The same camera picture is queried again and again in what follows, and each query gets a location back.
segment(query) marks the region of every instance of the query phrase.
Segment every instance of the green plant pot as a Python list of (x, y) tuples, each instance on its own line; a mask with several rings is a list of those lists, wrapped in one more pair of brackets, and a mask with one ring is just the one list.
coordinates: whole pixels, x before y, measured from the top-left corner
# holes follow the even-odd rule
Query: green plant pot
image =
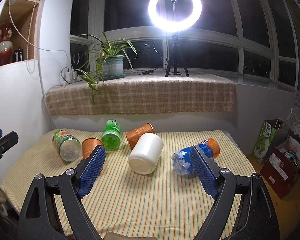
[(102, 72), (104, 72), (105, 78), (123, 75), (123, 60), (124, 56), (111, 56), (107, 57)]

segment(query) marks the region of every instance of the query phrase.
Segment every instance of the cardboard box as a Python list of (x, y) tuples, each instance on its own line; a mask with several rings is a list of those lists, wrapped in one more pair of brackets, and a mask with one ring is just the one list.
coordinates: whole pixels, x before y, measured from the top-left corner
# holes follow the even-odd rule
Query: cardboard box
[(273, 150), (287, 137), (289, 126), (280, 119), (264, 121), (252, 155), (261, 165), (271, 156)]
[[(284, 153), (279, 149), (291, 148), (291, 143), (296, 144), (297, 161), (296, 164), (292, 163)], [(290, 137), (277, 148), (275, 148), (269, 158), (269, 160), (262, 167), (260, 174), (270, 184), (278, 197), (281, 199), (285, 197), (294, 185), (294, 182), (298, 176), (300, 170), (300, 144)]]

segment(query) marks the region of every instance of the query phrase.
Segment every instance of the red vase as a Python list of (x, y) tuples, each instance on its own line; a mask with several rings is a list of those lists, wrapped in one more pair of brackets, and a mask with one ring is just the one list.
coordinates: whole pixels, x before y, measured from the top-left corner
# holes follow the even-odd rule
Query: red vase
[(0, 24), (0, 66), (7, 65), (12, 56), (12, 22)]

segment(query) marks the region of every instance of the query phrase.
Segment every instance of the bottle label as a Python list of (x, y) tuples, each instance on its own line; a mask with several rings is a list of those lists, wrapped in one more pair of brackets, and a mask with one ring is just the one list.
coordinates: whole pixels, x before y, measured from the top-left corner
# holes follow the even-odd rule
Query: bottle label
[(200, 143), (199, 147), (203, 150), (204, 154), (208, 158), (212, 158), (213, 157), (213, 151), (211, 150), (211, 148), (208, 145)]
[(117, 120), (109, 120), (106, 123), (105, 132), (107, 131), (115, 131), (120, 134), (120, 125), (118, 124)]
[(52, 138), (52, 144), (57, 150), (57, 152), (60, 154), (60, 147), (61, 145), (69, 139), (74, 139), (78, 141), (76, 137), (68, 133), (66, 130), (58, 130), (54, 133), (53, 138)]

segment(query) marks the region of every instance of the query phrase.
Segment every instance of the yellow striped cloth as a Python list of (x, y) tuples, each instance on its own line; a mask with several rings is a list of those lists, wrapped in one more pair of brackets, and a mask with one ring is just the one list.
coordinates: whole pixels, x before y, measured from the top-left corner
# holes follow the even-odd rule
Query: yellow striped cloth
[[(100, 137), (100, 132), (68, 131), (81, 142)], [(43, 135), (6, 175), (1, 188), (20, 211), (27, 190), (37, 173), (56, 176), (74, 168), (81, 158), (65, 163), (51, 144), (53, 131)], [(90, 194), (82, 203), (103, 237), (108, 231), (126, 236), (156, 236), (165, 239), (193, 239), (202, 226), (213, 199), (207, 195), (198, 177), (179, 177), (172, 168), (171, 155), (184, 147), (214, 138), (221, 149), (216, 162), (238, 175), (250, 176), (254, 169), (247, 158), (222, 131), (157, 133), (164, 141), (164, 150), (156, 170), (147, 176), (135, 174), (128, 166), (131, 152), (122, 133), (118, 150), (108, 151), (104, 169)], [(55, 196), (60, 220), (66, 235), (71, 233), (60, 196)], [(236, 195), (222, 234), (230, 235), (240, 203)]]

